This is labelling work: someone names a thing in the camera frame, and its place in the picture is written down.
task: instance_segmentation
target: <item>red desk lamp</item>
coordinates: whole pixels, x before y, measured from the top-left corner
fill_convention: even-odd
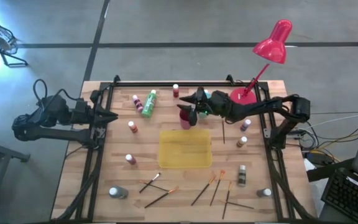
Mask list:
[[[268,39],[266,40],[259,42],[252,50],[253,53],[272,62],[284,63],[285,56],[287,55],[284,43],[287,37],[290,35],[291,29],[291,21],[286,19],[278,21],[274,26],[270,37],[268,37]],[[251,84],[247,88],[235,89],[230,94],[230,99],[236,103],[240,103],[243,105],[255,103],[256,97],[251,90],[269,65],[269,63],[265,65],[265,67],[259,72],[256,78],[252,80]]]

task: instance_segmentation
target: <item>lamp shade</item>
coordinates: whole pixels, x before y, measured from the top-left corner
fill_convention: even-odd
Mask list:
[[[274,26],[270,37],[259,42],[252,50],[253,53],[272,62],[284,63],[287,55],[284,43],[290,35],[291,29],[291,21],[287,19],[279,20]]]

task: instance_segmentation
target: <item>wooden tabletop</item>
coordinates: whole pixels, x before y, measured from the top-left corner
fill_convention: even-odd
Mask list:
[[[284,82],[281,80],[267,81],[271,97],[286,96]],[[81,92],[85,100],[89,100],[92,90],[99,89],[100,82],[85,82]],[[151,89],[157,91],[157,102],[150,119],[144,119],[135,110],[132,95],[137,95],[141,102],[145,102]],[[208,87],[210,92],[221,90],[230,93],[231,87]],[[191,95],[196,88],[180,87],[180,96]],[[240,203],[255,209],[227,205],[225,222],[255,222],[276,221],[273,197],[258,198],[256,191],[270,188],[269,170],[265,155],[264,142],[258,116],[247,119],[252,121],[250,128],[240,132],[241,122],[224,124],[225,140],[221,118],[208,116],[199,121],[195,128],[208,129],[211,135],[211,149],[213,163],[207,169],[162,169],[158,165],[159,136],[161,130],[181,129],[179,123],[179,108],[177,103],[183,103],[172,96],[172,88],[162,87],[124,87],[114,88],[111,111],[119,115],[119,119],[108,124],[104,156],[100,172],[98,196],[94,210],[95,222],[221,222],[229,182],[232,182],[230,202]],[[283,118],[275,114],[277,124]],[[137,125],[139,132],[133,134],[128,128],[128,121]],[[236,147],[241,136],[246,136],[248,142],[242,148]],[[80,147],[77,142],[71,142],[68,151]],[[132,154],[137,165],[132,166],[125,160],[126,154]],[[285,166],[291,191],[309,213],[315,215],[311,191],[306,176],[305,166],[300,149],[287,146],[283,150]],[[62,170],[62,176],[57,191],[52,217],[58,217],[69,206],[78,193],[83,175],[86,150],[80,149],[70,155]],[[237,175],[240,165],[246,165],[247,183],[245,187],[237,186]],[[226,174],[219,185],[214,203],[209,206],[216,188],[216,179],[198,199],[194,206],[190,206],[203,187],[213,175],[219,176],[220,170]],[[161,172],[154,185],[173,189],[174,193],[149,208],[144,208],[165,192],[153,187],[146,188],[141,194],[139,190],[144,186],[139,181],[148,182],[158,172]],[[125,200],[111,198],[108,194],[112,185],[124,187],[129,191]],[[284,214],[287,214],[285,197],[281,192]],[[85,200],[84,214],[88,210],[88,197]]]

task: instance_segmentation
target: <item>keyboard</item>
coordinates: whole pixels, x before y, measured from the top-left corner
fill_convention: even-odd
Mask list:
[[[321,200],[358,223],[358,176],[343,168],[335,170]]]

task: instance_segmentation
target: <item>concrete floor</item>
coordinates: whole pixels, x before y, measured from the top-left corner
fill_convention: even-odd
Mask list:
[[[20,142],[11,124],[36,109],[32,84],[38,78],[49,93],[65,88],[79,95],[91,48],[67,47],[93,43],[104,1],[0,0],[0,24],[22,44],[68,44],[19,49],[27,68],[7,68],[0,59],[0,145],[31,153],[28,163],[9,165],[0,223],[49,219],[67,142]],[[358,42],[358,0],[110,0],[100,42],[258,42],[282,18],[293,23],[289,42]],[[222,80],[227,74],[246,80],[264,63],[248,47],[98,49],[90,80]],[[358,114],[358,47],[287,48],[286,64],[272,65],[262,79],[284,80],[288,93],[310,99],[312,124]],[[356,127],[358,118],[316,131],[335,138]],[[357,148],[358,141],[330,147],[340,159]]]

